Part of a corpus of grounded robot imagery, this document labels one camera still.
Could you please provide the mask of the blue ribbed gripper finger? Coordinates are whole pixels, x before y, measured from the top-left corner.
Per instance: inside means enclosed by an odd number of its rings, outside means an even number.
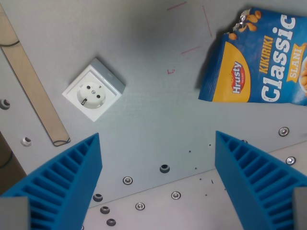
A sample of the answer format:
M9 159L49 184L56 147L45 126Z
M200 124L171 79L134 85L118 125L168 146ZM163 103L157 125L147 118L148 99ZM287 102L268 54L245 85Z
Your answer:
M2 197L27 197L32 230L80 230L102 170L96 133L52 158Z
M245 230L293 230L293 191L307 177L274 156L217 131L215 167Z

